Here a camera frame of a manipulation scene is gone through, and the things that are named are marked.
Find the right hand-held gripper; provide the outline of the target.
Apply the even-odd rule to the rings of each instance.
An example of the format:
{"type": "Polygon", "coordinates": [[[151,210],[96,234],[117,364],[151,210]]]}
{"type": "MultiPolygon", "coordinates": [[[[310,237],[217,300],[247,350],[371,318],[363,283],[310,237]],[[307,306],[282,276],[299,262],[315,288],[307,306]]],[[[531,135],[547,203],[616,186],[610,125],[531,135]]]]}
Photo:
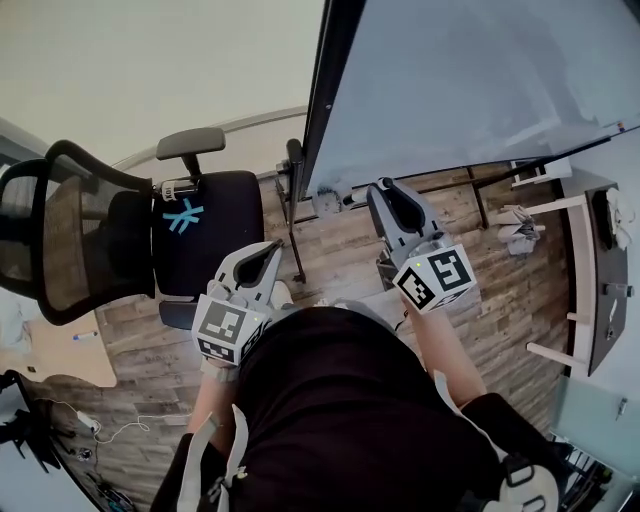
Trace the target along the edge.
{"type": "MultiPolygon", "coordinates": [[[[375,231],[390,252],[405,247],[413,236],[429,239],[440,230],[433,207],[398,180],[381,178],[369,186],[366,199],[375,231]]],[[[397,289],[421,315],[455,302],[477,284],[461,244],[436,248],[423,242],[379,269],[385,287],[397,289]]]]}

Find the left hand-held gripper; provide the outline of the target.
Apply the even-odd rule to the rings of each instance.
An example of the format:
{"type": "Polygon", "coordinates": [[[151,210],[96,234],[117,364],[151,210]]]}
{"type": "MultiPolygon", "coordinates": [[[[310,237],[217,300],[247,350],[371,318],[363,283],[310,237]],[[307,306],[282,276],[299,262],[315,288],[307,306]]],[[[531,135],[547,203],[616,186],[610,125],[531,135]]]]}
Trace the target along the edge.
{"type": "Polygon", "coordinates": [[[206,358],[239,366],[263,334],[282,258],[282,241],[247,245],[227,255],[201,294],[192,340],[206,358]]]}

